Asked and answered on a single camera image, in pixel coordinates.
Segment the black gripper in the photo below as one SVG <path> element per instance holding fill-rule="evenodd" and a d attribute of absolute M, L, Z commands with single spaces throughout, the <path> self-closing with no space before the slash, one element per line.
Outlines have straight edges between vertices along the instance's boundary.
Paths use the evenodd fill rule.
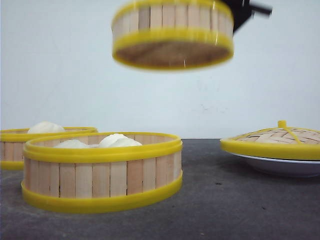
<path fill-rule="evenodd" d="M 231 11 L 233 16 L 233 34 L 235 34 L 255 13 L 269 17 L 271 6 L 253 3 L 251 0 L 220 0 Z"/>

